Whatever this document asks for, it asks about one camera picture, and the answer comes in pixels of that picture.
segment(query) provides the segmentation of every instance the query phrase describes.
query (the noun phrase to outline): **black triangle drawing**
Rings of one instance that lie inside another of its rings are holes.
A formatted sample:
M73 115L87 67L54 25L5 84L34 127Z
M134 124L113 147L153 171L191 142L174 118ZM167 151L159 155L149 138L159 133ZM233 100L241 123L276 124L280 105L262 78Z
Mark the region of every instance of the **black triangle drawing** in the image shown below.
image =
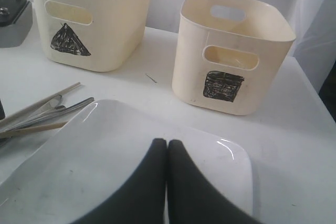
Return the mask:
M71 27L64 23L51 41L51 48L67 54L90 56L89 50L83 45Z

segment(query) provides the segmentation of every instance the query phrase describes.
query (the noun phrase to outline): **cream plastic bin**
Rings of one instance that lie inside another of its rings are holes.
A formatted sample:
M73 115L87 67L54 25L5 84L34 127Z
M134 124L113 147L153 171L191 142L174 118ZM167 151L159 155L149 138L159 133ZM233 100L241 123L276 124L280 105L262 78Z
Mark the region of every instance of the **cream plastic bin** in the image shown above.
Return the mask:
M53 61L97 72L120 67L141 42L150 0L34 0Z
M213 6L244 11L235 21ZM280 12L256 0L185 0L173 90L184 102L235 115L257 110L296 36Z

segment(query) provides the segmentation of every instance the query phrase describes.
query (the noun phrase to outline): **white plate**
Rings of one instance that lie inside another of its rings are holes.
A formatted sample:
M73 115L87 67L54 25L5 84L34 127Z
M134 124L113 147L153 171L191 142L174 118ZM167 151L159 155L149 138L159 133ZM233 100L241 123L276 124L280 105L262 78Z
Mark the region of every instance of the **white plate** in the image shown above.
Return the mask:
M74 221L128 179L157 137L182 140L206 178L252 214L251 163L239 145L101 100L77 114L2 183L0 222Z

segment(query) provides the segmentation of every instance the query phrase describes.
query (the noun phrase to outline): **wooden stick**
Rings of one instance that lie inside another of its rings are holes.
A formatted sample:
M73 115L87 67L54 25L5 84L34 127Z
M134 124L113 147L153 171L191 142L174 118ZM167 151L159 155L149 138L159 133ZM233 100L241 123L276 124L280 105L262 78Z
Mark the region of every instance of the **wooden stick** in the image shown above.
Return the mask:
M62 128L67 122L62 123L54 123L54 124L46 124L41 126L34 126L29 128L24 128L20 130L14 130L14 131L5 131L0 133L0 139L12 137L12 136L22 136L26 134L41 132L41 131L49 131L54 129Z
M65 95L66 93L70 92L71 90L75 89L76 87L80 86L80 82L77 82L75 83L74 85L71 85L69 87L67 87L66 89L63 89L61 91L58 91L57 93L55 94L52 94L20 111L17 111L16 113L6 117L5 119L3 120L0 120L0 127L3 127L5 126L6 124L9 124L15 120L17 120L19 117L29 113L29 112L32 112L34 110L37 110L39 107L41 107L43 104L45 104L46 102L48 102L51 98L57 96L57 95Z

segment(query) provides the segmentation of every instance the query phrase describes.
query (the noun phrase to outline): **white table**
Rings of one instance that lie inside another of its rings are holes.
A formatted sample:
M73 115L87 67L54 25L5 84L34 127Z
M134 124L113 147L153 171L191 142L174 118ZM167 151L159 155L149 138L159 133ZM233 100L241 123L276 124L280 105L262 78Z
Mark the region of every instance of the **white table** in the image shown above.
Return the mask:
M173 94L176 43L177 34L147 28L120 69L94 73L48 60L34 26L22 46L0 49L0 98L9 115L81 81L85 87L66 96L66 105L90 96L116 99L240 144L253 163L254 215L262 222L334 223L336 125L296 59L285 59L256 113L233 116L188 105ZM48 134L17 138L0 149L0 183Z

